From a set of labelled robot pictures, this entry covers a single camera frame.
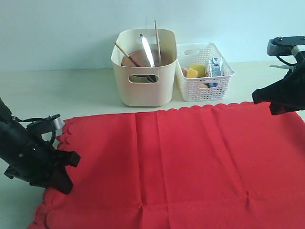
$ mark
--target white mesh basket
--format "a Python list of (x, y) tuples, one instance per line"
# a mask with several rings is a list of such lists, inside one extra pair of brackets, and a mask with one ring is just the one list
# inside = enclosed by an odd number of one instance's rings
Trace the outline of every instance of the white mesh basket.
[[(219, 77), (186, 78), (181, 67), (188, 69), (192, 63), (202, 63), (208, 67), (208, 60), (213, 57), (223, 59), (224, 75)], [(231, 77), (235, 74), (230, 65), (216, 48), (215, 44), (194, 43), (177, 45), (176, 75), (182, 98), (187, 102), (219, 100), (225, 97)], [(217, 84), (215, 87), (202, 88), (203, 84)]]

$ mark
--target wooden stick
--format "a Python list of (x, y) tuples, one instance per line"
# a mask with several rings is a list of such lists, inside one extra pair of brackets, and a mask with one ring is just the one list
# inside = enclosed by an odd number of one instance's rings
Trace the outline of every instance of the wooden stick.
[(157, 23), (156, 20), (154, 20), (154, 27), (156, 29), (156, 37), (157, 37), (157, 46), (158, 46), (158, 59), (159, 59), (159, 66), (161, 66), (162, 61), (161, 61), (161, 51), (160, 51), (160, 43), (159, 43), (159, 34), (158, 34), (158, 29), (157, 29)]
[(135, 61), (135, 59), (133, 59), (130, 55), (128, 55), (128, 53), (116, 42), (114, 43), (116, 47), (118, 47), (119, 50), (121, 50), (121, 52), (129, 59), (131, 60), (131, 62), (137, 66), (140, 67), (140, 64), (138, 62)]

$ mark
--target white wall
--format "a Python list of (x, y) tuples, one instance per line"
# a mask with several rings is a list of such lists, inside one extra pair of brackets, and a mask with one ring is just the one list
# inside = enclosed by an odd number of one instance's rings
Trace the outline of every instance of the white wall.
[(0, 0), (0, 72), (111, 67), (118, 33), (154, 19), (229, 62), (268, 60), (268, 39), (305, 34), (304, 12), (303, 0)]

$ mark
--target yellow object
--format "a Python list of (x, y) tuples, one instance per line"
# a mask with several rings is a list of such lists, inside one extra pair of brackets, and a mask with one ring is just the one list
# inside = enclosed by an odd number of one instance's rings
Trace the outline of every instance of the yellow object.
[(198, 72), (198, 78), (205, 77), (206, 70), (205, 66), (201, 63), (193, 63), (192, 65), (189, 66), (189, 68), (192, 68)]
[(189, 68), (186, 78), (197, 78), (197, 77), (198, 77), (198, 71), (194, 70), (193, 68)]

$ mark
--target brown bowl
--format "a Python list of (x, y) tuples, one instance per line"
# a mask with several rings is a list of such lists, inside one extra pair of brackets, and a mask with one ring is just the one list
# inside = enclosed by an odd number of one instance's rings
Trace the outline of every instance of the brown bowl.
[[(137, 63), (140, 64), (141, 67), (150, 67), (149, 61), (147, 59), (146, 53), (144, 50), (137, 50), (129, 54), (130, 57), (132, 57)], [(154, 60), (154, 65), (156, 67), (159, 66), (159, 61), (158, 61), (158, 51), (157, 50), (152, 50), (152, 57)], [(161, 60), (162, 64), (160, 66), (166, 66), (172, 63), (172, 58), (164, 53), (161, 52)], [(124, 57), (122, 60), (122, 66), (125, 67), (135, 67), (134, 63), (127, 57)]]

